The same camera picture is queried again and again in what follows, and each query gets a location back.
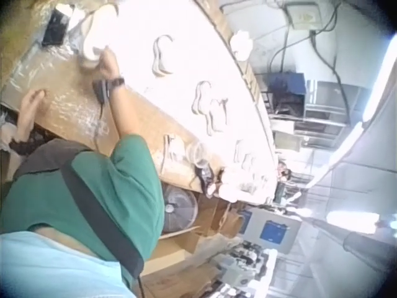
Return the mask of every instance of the wooden table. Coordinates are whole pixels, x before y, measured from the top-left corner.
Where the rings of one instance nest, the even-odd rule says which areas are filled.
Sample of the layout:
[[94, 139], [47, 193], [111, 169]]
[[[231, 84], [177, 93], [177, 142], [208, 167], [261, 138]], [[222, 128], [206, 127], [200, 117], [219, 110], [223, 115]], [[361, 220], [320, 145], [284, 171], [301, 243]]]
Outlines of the wooden table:
[[[54, 3], [47, 1], [45, 5], [40, 4], [40, 11], [34, 14], [49, 15], [49, 2]], [[94, 8], [93, 1], [79, 2]], [[158, 170], [163, 161], [163, 136], [166, 133], [180, 136], [186, 145], [194, 140], [206, 144], [212, 153], [211, 166], [215, 171], [222, 166], [233, 165], [236, 141], [248, 138], [252, 141], [257, 165], [268, 177], [269, 193], [274, 192], [277, 158], [272, 136], [269, 135], [270, 123], [264, 103], [257, 97], [259, 88], [252, 79], [249, 65], [234, 61], [206, 13], [193, 1], [184, 0], [129, 1], [121, 4], [120, 30], [115, 32], [115, 36], [117, 34], [120, 38], [111, 42], [111, 48], [117, 54], [127, 84], [142, 95], [135, 101], [143, 128], [142, 136], [148, 143]], [[219, 17], [221, 15], [217, 14], [215, 23], [225, 21]], [[174, 74], [157, 78], [151, 71], [153, 42], [162, 34], [174, 37], [179, 64]], [[7, 47], [5, 50], [3, 52], [8, 61], [20, 59], [21, 55], [13, 56]], [[242, 69], [250, 72], [249, 76], [242, 78]], [[104, 115], [99, 120], [100, 109], [91, 87], [92, 79], [98, 74], [82, 71], [68, 44], [50, 51], [33, 49], [13, 73], [9, 70], [5, 72], [3, 75], [9, 78], [2, 90], [5, 106], [18, 110], [26, 90], [48, 88], [50, 95], [37, 115], [38, 125], [91, 148], [96, 147], [94, 135], [98, 127], [99, 151], [106, 155], [112, 152], [118, 134], [109, 107], [104, 109]], [[217, 94], [228, 97], [230, 102], [228, 130], [212, 137], [207, 135], [204, 117], [191, 113], [195, 87], [203, 80], [210, 81]], [[186, 189], [200, 190], [199, 182], [192, 182], [194, 173], [188, 163], [168, 163], [161, 179]]]

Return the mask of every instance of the workbench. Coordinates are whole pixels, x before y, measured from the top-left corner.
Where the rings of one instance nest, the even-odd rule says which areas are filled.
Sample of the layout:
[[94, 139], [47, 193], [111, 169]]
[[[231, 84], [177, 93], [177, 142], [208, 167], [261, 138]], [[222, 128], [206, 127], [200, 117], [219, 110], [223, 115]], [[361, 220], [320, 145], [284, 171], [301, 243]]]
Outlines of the workbench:
[[[48, 22], [52, 8], [60, 1], [36, 1], [27, 6], [29, 8], [21, 4], [26, 2], [29, 1], [16, 1], [15, 16], [2, 22], [0, 40], [5, 40], [2, 104], [17, 111], [28, 89], [46, 88], [49, 94], [40, 107], [36, 123], [62, 138], [84, 143], [105, 155], [111, 154], [118, 133], [109, 105], [99, 119], [100, 106], [91, 86], [99, 73], [80, 69], [78, 58], [67, 43], [49, 50], [32, 46]], [[277, 183], [277, 157], [269, 118], [251, 67], [246, 62], [236, 62], [228, 48], [231, 31], [215, 2], [122, 2], [120, 30], [115, 32], [110, 47], [117, 55], [127, 85], [141, 95], [135, 99], [141, 134], [164, 182], [200, 190], [188, 162], [168, 162], [164, 173], [160, 173], [165, 134], [180, 136], [186, 145], [194, 140], [204, 143], [212, 154], [210, 164], [215, 172], [232, 165], [236, 141], [248, 139], [252, 142], [256, 163], [266, 175], [267, 194], [272, 196]], [[78, 1], [78, 7], [87, 11], [99, 5], [98, 1]], [[8, 26], [13, 32], [18, 31], [19, 15], [30, 19], [24, 21], [24, 27], [19, 30], [24, 37], [16, 43], [5, 32]], [[151, 69], [153, 42], [163, 34], [174, 38], [179, 63], [174, 74], [157, 78]], [[227, 131], [208, 136], [204, 116], [192, 113], [199, 81], [210, 81], [219, 96], [229, 99]]]

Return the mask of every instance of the black strap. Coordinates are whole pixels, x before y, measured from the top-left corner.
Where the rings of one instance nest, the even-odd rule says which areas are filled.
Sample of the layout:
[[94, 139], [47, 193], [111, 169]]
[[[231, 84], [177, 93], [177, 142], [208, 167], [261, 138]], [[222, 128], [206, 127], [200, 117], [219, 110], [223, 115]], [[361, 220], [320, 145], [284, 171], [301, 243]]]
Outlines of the black strap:
[[116, 260], [137, 279], [144, 262], [135, 245], [109, 217], [87, 184], [74, 171], [71, 161], [62, 166], [61, 173], [76, 205], [95, 234]]

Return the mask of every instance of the light blue shirt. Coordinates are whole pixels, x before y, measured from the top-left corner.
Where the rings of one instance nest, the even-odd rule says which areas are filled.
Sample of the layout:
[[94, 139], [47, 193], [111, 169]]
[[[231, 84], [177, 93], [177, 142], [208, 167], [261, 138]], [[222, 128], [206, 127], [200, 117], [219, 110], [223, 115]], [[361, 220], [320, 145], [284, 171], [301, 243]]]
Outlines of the light blue shirt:
[[0, 280], [6, 297], [135, 298], [120, 264], [72, 250], [32, 232], [0, 235]]

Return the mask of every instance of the green shirt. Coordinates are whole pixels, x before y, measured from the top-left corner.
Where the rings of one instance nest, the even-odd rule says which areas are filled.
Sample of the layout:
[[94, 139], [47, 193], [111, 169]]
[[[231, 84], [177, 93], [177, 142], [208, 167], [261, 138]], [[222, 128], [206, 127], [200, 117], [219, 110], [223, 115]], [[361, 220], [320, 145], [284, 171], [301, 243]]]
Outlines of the green shirt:
[[[163, 229], [164, 201], [143, 138], [122, 138], [110, 158], [82, 152], [72, 166], [143, 259], [148, 259]], [[25, 231], [39, 224], [77, 239], [106, 261], [116, 261], [80, 213], [59, 170], [21, 176], [1, 207], [2, 233]]]

